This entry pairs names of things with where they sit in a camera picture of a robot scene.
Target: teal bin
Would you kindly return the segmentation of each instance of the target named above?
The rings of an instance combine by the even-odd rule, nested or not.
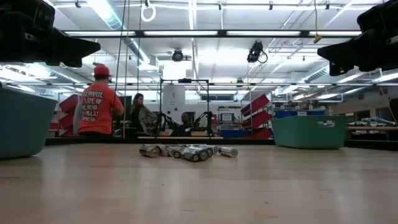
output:
[[[39,153],[57,101],[0,88],[0,102],[0,159]]]
[[[291,116],[272,121],[275,144],[301,149],[344,146],[345,116]]]

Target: wooden floor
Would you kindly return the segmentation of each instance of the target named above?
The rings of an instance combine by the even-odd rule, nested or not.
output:
[[[237,148],[199,163],[128,144],[0,161],[0,223],[398,223],[396,152]]]

